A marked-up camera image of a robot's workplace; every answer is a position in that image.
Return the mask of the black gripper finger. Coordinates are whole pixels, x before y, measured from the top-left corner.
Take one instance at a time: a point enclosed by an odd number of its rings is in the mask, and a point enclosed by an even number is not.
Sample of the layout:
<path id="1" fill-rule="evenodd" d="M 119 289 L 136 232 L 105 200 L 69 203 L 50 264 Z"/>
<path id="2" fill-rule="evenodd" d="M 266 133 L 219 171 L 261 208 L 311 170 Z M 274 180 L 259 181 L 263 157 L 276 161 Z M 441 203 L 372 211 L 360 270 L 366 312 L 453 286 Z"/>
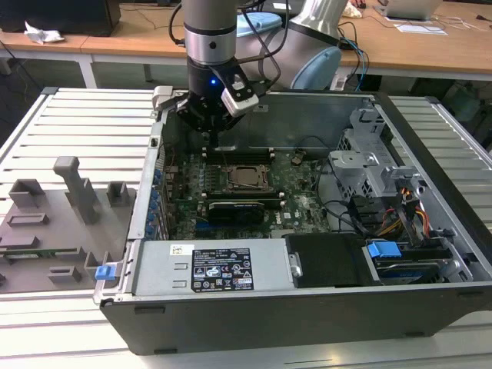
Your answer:
<path id="1" fill-rule="evenodd" d="M 213 119 L 213 147 L 217 148 L 219 144 L 219 134 L 223 131 L 232 129 L 244 115 L 233 117 L 230 114 L 214 116 Z"/>
<path id="2" fill-rule="evenodd" d="M 215 115 L 206 98 L 186 98 L 178 104 L 177 115 L 193 130 L 207 136 L 211 148 L 215 147 Z"/>

